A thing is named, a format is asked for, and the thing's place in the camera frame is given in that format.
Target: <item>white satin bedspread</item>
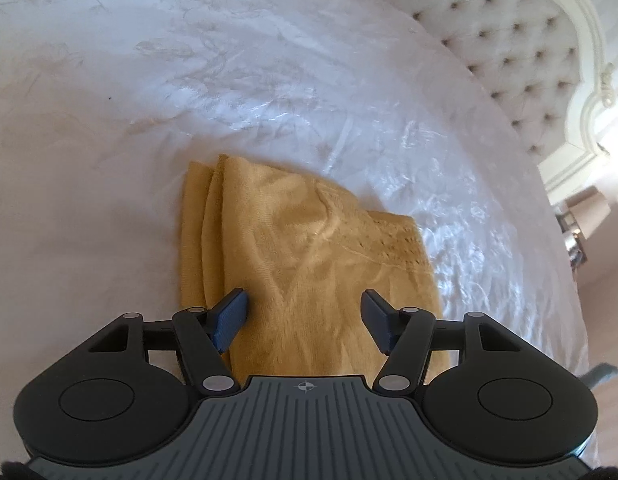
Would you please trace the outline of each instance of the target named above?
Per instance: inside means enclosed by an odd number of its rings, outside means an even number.
[[[445,316],[483,310],[587,368],[537,170],[409,16],[381,0],[0,0],[0,460],[25,457],[10,410],[28,380],[120,313],[177,310],[182,177],[221,152],[413,215]]]

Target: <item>yellow cloth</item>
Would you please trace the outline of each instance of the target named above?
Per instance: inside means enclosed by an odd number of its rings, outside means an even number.
[[[438,290],[413,220],[365,211],[345,189],[221,156],[189,165],[182,206],[182,307],[213,306],[234,287],[249,317],[228,352],[235,377],[364,374],[386,357],[360,319],[374,288],[394,307],[440,316]],[[429,377],[448,367],[432,355]]]

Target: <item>lampshade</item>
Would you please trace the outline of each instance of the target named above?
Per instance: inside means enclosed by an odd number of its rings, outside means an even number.
[[[571,205],[569,211],[578,224],[583,237],[589,238],[602,221],[609,215],[611,208],[602,193],[595,193]]]

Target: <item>headboard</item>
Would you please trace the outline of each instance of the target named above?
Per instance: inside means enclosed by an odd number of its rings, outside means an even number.
[[[593,120],[614,104],[590,0],[385,0],[438,38],[502,107],[552,203],[576,192],[606,153]]]

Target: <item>white molding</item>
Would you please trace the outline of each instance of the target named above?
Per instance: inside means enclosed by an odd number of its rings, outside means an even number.
[[[594,131],[594,118],[602,107],[615,104],[613,66],[604,58],[604,33],[591,0],[553,0],[572,21],[578,37],[580,83],[565,120],[564,144],[539,165],[551,203],[576,193],[592,172],[607,163]]]

